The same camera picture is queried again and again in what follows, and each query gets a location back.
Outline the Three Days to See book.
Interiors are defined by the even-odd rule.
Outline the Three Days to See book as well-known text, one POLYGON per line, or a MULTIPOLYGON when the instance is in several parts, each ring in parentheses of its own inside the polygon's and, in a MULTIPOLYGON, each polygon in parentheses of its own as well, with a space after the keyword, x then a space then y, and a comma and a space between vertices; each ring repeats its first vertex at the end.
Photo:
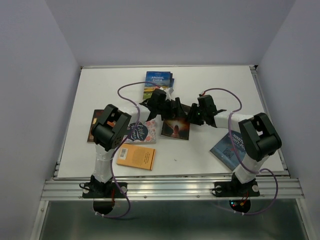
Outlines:
POLYGON ((160 132, 162 136, 178 140, 189 140, 190 123, 187 122, 187 115, 191 107, 181 104, 181 108, 183 113, 178 109, 174 109, 171 117, 163 120, 160 132))

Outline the Animal Farm blue book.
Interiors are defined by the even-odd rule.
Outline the Animal Farm blue book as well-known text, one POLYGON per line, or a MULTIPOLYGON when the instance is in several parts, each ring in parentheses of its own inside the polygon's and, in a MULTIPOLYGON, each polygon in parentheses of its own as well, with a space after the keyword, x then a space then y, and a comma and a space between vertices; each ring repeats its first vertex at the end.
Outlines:
POLYGON ((170 73, 170 71, 147 71, 142 99, 146 100, 150 98, 155 89, 159 89, 160 87, 169 88, 170 73))

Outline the Nineteen Eighty-Four blue book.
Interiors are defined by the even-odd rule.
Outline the Nineteen Eighty-Four blue book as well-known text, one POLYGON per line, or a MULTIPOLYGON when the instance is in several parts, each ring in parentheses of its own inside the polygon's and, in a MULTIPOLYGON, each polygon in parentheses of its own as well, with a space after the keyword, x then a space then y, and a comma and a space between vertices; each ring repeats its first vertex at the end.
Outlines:
POLYGON ((232 131, 232 141, 227 133, 215 146, 210 149, 210 153, 218 158, 228 169, 234 171, 240 164, 236 156, 238 153, 240 160, 242 161, 246 155, 246 150, 242 135, 239 132, 232 131))

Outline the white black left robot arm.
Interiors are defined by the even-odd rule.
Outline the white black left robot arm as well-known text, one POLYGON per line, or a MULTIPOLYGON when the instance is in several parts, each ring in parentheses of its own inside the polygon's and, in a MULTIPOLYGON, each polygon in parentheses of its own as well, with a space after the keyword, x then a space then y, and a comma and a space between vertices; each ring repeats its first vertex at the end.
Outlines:
POLYGON ((133 107, 116 107, 108 104, 91 129, 95 143, 95 165, 89 182, 80 183, 85 199, 106 198, 115 187, 113 159, 116 151, 129 136, 127 128, 138 122, 150 121, 158 115, 161 119, 186 118, 190 107, 177 97, 169 99, 167 90, 156 89, 149 99, 141 103, 132 101, 133 107))

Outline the brown book under left arm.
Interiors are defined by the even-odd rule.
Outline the brown book under left arm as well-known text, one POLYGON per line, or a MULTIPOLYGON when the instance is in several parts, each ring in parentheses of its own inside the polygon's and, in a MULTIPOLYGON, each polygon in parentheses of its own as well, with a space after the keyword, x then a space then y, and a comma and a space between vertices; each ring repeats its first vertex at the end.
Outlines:
POLYGON ((104 111, 103 109, 95 109, 93 112, 93 116, 92 116, 92 120, 91 120, 91 124, 90 124, 90 128, 89 128, 89 133, 88 133, 88 137, 87 137, 88 143, 94 142, 94 137, 92 135, 92 129, 103 111, 104 111))

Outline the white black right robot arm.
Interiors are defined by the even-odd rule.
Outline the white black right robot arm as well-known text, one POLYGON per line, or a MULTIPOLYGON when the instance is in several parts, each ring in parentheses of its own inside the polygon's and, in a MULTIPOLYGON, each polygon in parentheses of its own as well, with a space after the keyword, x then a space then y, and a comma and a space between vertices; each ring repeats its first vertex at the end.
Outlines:
POLYGON ((227 129, 229 134, 241 134, 245 156, 232 173, 230 181, 215 182, 216 197, 258 197, 256 176, 264 162, 282 146, 282 141, 267 114, 240 114, 239 110, 217 109, 211 95, 202 94, 192 104, 187 115, 191 124, 207 124, 227 129))

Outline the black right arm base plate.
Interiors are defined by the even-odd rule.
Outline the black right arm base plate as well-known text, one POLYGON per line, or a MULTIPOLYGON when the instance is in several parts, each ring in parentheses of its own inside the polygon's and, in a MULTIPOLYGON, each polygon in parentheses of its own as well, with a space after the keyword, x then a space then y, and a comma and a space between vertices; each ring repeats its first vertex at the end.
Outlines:
POLYGON ((211 193, 218 198, 259 197, 260 191, 256 181, 245 184, 235 181, 218 181, 214 183, 211 193))

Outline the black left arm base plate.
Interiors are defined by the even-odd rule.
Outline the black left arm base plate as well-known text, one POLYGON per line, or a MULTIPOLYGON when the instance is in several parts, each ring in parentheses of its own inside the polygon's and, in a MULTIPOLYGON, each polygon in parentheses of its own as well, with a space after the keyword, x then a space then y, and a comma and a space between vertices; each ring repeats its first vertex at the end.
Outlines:
POLYGON ((79 187, 82 189, 82 197, 84 199, 125 198, 114 182, 81 182, 79 187))

